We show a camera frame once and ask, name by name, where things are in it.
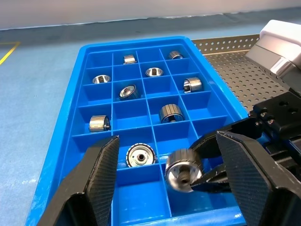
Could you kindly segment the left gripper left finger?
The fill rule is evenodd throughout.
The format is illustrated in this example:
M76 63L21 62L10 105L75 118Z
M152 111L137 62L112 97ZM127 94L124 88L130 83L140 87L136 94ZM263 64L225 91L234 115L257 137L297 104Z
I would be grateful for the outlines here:
M119 136L91 145L62 180L37 226L107 226L119 145Z

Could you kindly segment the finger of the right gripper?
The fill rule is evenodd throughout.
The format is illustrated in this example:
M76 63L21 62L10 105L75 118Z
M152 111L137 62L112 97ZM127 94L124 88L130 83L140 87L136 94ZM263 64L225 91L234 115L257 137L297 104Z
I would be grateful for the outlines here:
M229 180L224 164L220 164L203 174L190 184L193 191L208 193L231 193Z
M262 136L263 123L254 117L245 118L205 134L190 146L190 149L198 154L200 159L216 158L221 156L216 140L217 131L232 132L252 139L258 139Z

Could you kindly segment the blue compartment tray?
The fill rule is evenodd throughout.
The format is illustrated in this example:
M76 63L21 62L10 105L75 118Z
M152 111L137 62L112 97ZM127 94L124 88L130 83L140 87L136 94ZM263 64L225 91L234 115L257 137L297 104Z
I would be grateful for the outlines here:
M169 52L184 58L170 60ZM134 55L137 63L124 64ZM148 68L164 71L147 77ZM108 83L93 84L98 75ZM184 93L186 78L198 77L202 89ZM120 101L119 92L136 85L139 99ZM180 107L183 121L160 123L167 104ZM106 115L111 129L90 132L92 116ZM86 45L79 51L33 196L26 226L35 226L60 182L84 157L88 146L117 135L120 150L109 226L243 226L245 220L230 193L180 193L164 179L167 156L207 132L247 116L213 67L186 37ZM152 147L156 161L128 167L126 154L136 143Z

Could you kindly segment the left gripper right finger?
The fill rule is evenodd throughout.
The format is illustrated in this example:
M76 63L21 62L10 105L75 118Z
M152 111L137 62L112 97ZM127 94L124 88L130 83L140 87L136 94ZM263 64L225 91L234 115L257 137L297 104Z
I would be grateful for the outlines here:
M247 226L301 226L301 181L255 139L217 131L216 140Z

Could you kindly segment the perforated metal tray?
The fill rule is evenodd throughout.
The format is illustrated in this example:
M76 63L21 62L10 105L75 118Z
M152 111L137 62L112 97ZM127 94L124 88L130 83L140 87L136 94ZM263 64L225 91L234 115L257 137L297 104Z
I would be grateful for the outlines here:
M248 112L255 104L288 91L246 58L258 40L258 34L193 40Z

